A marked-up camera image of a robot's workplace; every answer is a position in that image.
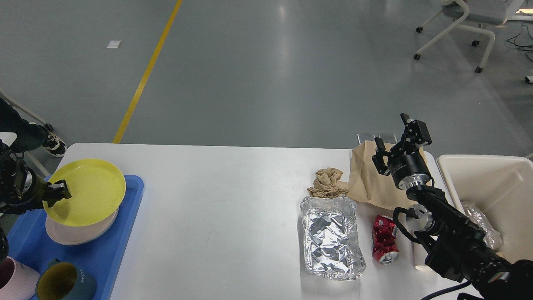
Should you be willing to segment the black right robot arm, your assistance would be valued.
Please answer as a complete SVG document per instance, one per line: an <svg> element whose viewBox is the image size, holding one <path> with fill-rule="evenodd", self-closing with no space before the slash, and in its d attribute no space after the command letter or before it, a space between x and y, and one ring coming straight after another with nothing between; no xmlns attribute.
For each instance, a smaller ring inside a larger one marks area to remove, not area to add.
<svg viewBox="0 0 533 300"><path fill-rule="evenodd" d="M394 209L393 220L400 232L427 252L425 265L458 285L425 296L431 300L472 285L481 300L531 300L532 262L510 263L484 243L485 231L450 205L445 192L434 182L421 157L421 147L432 140L426 123L401 114L404 125L400 141L386 150L376 137L372 161L381 175L391 175L396 188L415 201L409 208Z"/></svg>

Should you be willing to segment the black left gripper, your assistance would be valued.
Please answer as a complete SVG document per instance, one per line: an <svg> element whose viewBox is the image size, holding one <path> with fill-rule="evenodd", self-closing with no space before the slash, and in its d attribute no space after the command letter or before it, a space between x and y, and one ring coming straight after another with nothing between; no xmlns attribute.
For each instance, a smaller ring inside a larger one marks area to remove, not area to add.
<svg viewBox="0 0 533 300"><path fill-rule="evenodd" d="M44 209L42 203L44 195L48 208L52 208L55 203L63 199L72 197L65 180L59 180L55 183L46 182L28 167L24 167L21 173L25 175L21 187L22 199L19 205L21 209Z"/></svg>

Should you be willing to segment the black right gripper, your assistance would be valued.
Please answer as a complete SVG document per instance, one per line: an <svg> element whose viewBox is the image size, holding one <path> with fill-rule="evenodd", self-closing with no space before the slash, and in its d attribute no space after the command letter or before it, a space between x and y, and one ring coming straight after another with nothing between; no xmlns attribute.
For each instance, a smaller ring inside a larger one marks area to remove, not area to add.
<svg viewBox="0 0 533 300"><path fill-rule="evenodd" d="M392 175L396 188L408 190L414 186L425 185L432 179L423 156L417 152L432 144L432 138L425 122L415 120L408 114L400 114L405 126L400 141L392 147L392 154L385 148L383 139L375 137L375 155L372 161L381 175ZM384 158L389 157L388 166Z"/></svg>

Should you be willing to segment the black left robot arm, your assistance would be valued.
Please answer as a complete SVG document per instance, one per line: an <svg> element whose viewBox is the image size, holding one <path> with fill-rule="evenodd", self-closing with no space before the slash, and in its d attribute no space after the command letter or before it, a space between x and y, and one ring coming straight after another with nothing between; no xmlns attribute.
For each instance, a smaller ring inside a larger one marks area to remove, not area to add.
<svg viewBox="0 0 533 300"><path fill-rule="evenodd" d="M38 177L17 155L1 142L0 153L0 212L22 215L36 209L52 208L61 200L72 197L64 179L55 183Z"/></svg>

